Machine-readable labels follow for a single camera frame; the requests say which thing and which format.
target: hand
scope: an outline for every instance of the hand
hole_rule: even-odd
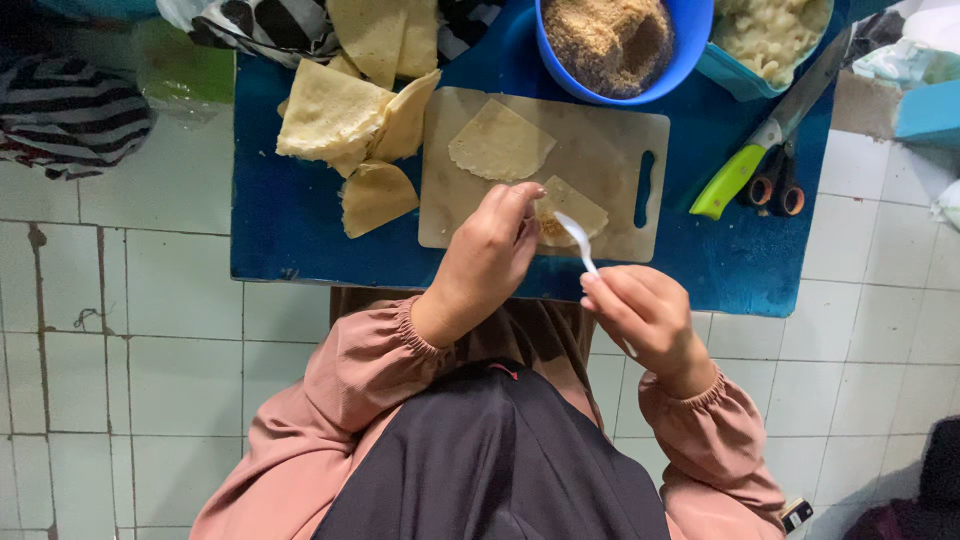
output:
[[[580,278],[587,296],[580,303],[635,360],[657,374],[668,394],[685,399],[706,392],[716,380],[707,348],[693,331],[686,290],[649,266],[600,269],[600,278]]]
[[[410,311],[427,343],[453,344],[516,291],[537,250],[533,201],[545,194],[534,182],[495,185],[453,234],[437,277]]]

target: cutting board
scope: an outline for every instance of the cutting board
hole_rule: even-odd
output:
[[[601,109],[480,90],[438,88],[426,110],[420,187],[420,245],[446,248],[450,237],[497,182],[461,169],[447,145],[488,100],[495,99],[544,130],[557,144],[539,171],[523,181],[545,183],[557,175],[610,214],[591,242],[594,258],[647,262],[654,256],[670,119],[660,114]],[[646,223],[634,220],[640,162],[654,157]],[[537,253],[578,257],[576,247],[539,246]]]

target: pink sleeve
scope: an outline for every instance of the pink sleeve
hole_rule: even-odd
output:
[[[414,331],[418,297],[337,321],[306,374],[257,411],[250,451],[206,503],[191,540],[309,538],[392,409],[426,388],[452,355]]]
[[[670,459],[660,492],[684,538],[785,536],[783,494],[763,462],[766,431],[746,392],[718,369],[709,390],[677,400],[648,372],[640,380],[639,403]]]

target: cutting board handle hole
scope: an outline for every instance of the cutting board handle hole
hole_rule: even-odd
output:
[[[640,158],[640,182],[636,185],[634,226],[643,229],[647,224],[647,199],[650,198],[650,171],[654,168],[654,153],[647,150]]]

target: green knife handle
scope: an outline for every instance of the green knife handle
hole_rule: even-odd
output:
[[[713,179],[694,201],[690,213],[705,215],[714,221],[720,219],[727,203],[747,184],[766,153],[767,149],[758,144],[741,148],[713,175]]]

